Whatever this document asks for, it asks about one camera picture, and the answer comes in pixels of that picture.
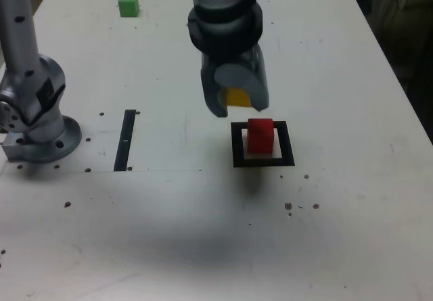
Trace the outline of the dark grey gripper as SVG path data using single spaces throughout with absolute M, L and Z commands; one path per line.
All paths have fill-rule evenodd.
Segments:
M 249 107 L 257 111 L 269 107 L 267 77 L 260 47 L 253 47 L 239 55 L 203 53 L 200 73 L 205 103 L 218 118 L 228 116 L 227 106 Z

